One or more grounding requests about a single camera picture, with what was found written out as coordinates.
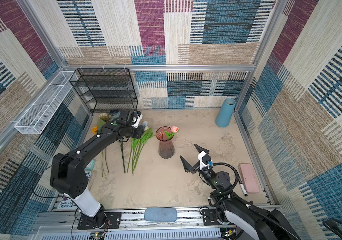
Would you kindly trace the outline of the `yellow tulip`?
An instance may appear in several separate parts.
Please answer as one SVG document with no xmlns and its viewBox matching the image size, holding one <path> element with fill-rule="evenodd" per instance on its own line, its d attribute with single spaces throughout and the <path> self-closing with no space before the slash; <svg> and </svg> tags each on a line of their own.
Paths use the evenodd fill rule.
<svg viewBox="0 0 342 240">
<path fill-rule="evenodd" d="M 128 167 L 127 167 L 127 172 L 131 169 L 133 172 L 133 167 L 134 167 L 134 162 L 135 162 L 135 156 L 136 156 L 136 150 L 139 144 L 139 139 L 131 139 L 131 150 L 130 150 L 130 155 L 129 155 L 129 160 L 128 160 Z"/>
</svg>

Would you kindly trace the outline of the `cream tulip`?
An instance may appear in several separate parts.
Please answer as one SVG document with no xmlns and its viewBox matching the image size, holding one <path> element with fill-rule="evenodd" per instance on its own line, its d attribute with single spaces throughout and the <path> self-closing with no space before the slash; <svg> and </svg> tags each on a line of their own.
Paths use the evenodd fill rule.
<svg viewBox="0 0 342 240">
<path fill-rule="evenodd" d="M 151 138 L 152 134 L 150 133 L 150 129 L 147 129 L 139 140 L 135 140 L 135 148 L 133 149 L 133 158 L 132 158 L 132 173 L 137 166 L 137 162 L 140 156 L 140 153 L 146 144 L 146 142 Z"/>
</svg>

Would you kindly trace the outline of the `white tulip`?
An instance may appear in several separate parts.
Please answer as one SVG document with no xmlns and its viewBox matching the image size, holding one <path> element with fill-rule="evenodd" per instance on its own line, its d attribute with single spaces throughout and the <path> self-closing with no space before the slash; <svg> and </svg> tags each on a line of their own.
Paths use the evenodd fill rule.
<svg viewBox="0 0 342 240">
<path fill-rule="evenodd" d="M 136 156 L 135 156 L 135 162 L 134 162 L 134 167 L 133 167 L 133 173 L 136 169 L 136 166 L 137 166 L 137 162 L 138 162 L 138 159 L 140 157 L 140 154 L 141 154 L 141 151 L 144 147 L 144 145 L 148 142 L 148 140 L 150 138 L 152 138 L 153 136 L 153 131 L 152 129 L 148 129 L 144 132 L 144 134 L 141 136 L 140 140 L 139 140 L 139 144 L 138 144 L 138 147 L 137 147 L 137 150 L 136 150 Z"/>
</svg>

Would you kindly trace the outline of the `red ribbed glass vase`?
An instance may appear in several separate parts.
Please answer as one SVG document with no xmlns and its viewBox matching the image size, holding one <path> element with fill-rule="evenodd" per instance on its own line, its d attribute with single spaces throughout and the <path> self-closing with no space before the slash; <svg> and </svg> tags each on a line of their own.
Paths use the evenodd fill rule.
<svg viewBox="0 0 342 240">
<path fill-rule="evenodd" d="M 170 159 L 175 154 L 175 147 L 172 138 L 168 139 L 165 132 L 170 132 L 171 128 L 167 126 L 160 127 L 156 131 L 156 138 L 159 140 L 158 153 L 163 159 Z"/>
</svg>

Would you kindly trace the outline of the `pink tulip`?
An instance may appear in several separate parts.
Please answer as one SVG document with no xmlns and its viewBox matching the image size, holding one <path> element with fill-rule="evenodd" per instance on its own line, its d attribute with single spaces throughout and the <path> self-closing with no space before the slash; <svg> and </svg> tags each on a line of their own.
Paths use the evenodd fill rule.
<svg viewBox="0 0 342 240">
<path fill-rule="evenodd" d="M 167 140 L 170 140 L 174 137 L 175 134 L 177 134 L 180 131 L 180 129 L 176 126 L 172 126 L 168 128 L 168 130 L 164 131 L 165 136 L 167 137 Z"/>
</svg>

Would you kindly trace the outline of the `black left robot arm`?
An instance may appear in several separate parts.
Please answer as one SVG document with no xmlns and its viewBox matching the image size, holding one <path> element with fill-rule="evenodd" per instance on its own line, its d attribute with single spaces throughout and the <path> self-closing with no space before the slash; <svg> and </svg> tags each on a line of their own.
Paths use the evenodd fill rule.
<svg viewBox="0 0 342 240">
<path fill-rule="evenodd" d="M 85 169 L 106 147 L 124 138 L 140 139 L 140 111 L 120 111 L 118 117 L 97 128 L 96 134 L 73 151 L 57 154 L 52 161 L 50 185 L 71 199 L 81 210 L 81 220 L 88 229 L 100 229 L 107 224 L 104 206 L 88 189 Z"/>
</svg>

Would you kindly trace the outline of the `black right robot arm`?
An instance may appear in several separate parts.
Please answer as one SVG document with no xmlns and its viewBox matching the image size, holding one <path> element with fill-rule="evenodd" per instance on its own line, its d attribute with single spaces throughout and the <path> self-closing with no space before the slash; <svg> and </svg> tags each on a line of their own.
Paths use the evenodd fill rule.
<svg viewBox="0 0 342 240">
<path fill-rule="evenodd" d="M 190 165 L 180 156 L 185 172 L 198 173 L 213 191 L 208 203 L 214 208 L 218 222 L 234 224 L 254 240 L 298 240 L 300 237 L 285 216 L 278 210 L 267 211 L 248 202 L 234 192 L 240 183 L 236 168 L 227 163 L 213 163 L 209 150 L 195 144 L 198 162 Z"/>
</svg>

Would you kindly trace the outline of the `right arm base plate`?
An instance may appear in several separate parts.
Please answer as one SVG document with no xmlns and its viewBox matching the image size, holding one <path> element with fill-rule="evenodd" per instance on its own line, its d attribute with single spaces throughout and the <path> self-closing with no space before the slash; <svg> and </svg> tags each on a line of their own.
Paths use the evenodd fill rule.
<svg viewBox="0 0 342 240">
<path fill-rule="evenodd" d="M 204 226 L 224 226 L 229 224 L 219 219 L 215 209 L 203 207 L 200 208 L 199 212 L 203 217 Z"/>
</svg>

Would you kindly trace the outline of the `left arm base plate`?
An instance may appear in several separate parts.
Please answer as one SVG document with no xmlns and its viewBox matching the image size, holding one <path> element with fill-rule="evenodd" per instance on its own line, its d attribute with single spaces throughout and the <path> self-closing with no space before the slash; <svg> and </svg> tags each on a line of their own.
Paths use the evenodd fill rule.
<svg viewBox="0 0 342 240">
<path fill-rule="evenodd" d="M 94 217 L 80 215 L 78 230 L 118 229 L 122 212 L 100 212 Z"/>
</svg>

